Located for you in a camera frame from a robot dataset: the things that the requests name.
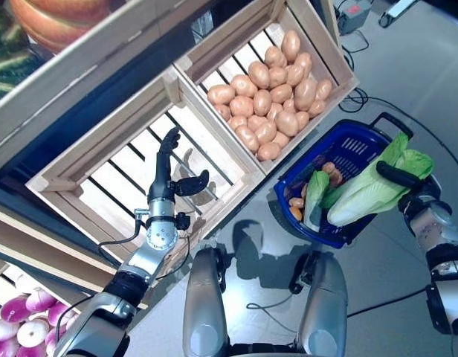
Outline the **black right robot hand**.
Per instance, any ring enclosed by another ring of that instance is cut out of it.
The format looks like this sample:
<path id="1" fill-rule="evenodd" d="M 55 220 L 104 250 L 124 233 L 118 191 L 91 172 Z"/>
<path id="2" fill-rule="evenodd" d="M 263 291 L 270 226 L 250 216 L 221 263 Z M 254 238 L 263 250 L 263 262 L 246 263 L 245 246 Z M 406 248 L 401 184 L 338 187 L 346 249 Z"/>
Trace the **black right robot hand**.
<path id="1" fill-rule="evenodd" d="M 389 165 L 386 161 L 378 162 L 376 171 L 390 183 L 408 189 L 408 192 L 403 193 L 397 201 L 397 208 L 409 218 L 423 211 L 430 202 L 440 199 L 441 188 L 431 175 L 420 179 L 406 170 Z"/>

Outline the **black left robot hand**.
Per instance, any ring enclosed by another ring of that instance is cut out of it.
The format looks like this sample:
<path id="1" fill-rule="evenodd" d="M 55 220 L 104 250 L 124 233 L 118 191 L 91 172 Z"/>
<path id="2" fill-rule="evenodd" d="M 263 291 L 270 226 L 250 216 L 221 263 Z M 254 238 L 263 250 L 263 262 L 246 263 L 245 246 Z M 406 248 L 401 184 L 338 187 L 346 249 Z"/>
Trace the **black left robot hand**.
<path id="1" fill-rule="evenodd" d="M 170 156 L 178 146 L 181 137 L 177 127 L 172 128 L 160 143 L 156 154 L 155 179 L 149 187 L 147 201 L 166 199 L 175 203 L 175 196 L 193 196 L 202 192 L 209 183 L 209 172 L 203 170 L 199 176 L 182 178 L 178 181 L 171 179 Z"/>

